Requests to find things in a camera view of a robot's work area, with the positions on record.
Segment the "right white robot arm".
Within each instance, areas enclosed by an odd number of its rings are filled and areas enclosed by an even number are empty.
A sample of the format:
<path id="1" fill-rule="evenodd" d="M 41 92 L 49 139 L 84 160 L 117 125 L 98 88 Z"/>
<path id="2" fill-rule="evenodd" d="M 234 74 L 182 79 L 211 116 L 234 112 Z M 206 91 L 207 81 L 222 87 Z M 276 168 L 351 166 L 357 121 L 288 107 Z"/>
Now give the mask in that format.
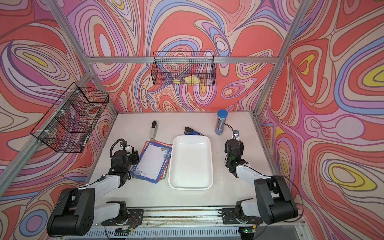
<path id="1" fill-rule="evenodd" d="M 271 225 L 298 217 L 298 207 L 283 176 L 267 176 L 252 168 L 242 158 L 244 144 L 241 141 L 226 141 L 225 153 L 225 166 L 229 172 L 254 187 L 256 193 L 256 199 L 236 203 L 237 220 L 248 222 L 260 218 Z"/>

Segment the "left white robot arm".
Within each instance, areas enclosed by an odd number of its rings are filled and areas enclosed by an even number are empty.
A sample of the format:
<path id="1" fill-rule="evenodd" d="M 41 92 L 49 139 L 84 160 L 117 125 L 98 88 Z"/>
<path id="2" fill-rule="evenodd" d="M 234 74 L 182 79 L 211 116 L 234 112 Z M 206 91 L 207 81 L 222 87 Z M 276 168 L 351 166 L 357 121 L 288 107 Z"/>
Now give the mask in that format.
<path id="1" fill-rule="evenodd" d="M 109 201 L 96 206 L 96 200 L 122 187 L 132 178 L 131 168 L 140 162 L 133 147 L 112 153 L 111 167 L 106 175 L 95 182 L 78 188 L 64 189 L 47 222 L 50 237 L 84 236 L 97 224 L 116 220 L 119 224 L 129 221 L 130 214 L 124 201 Z"/>

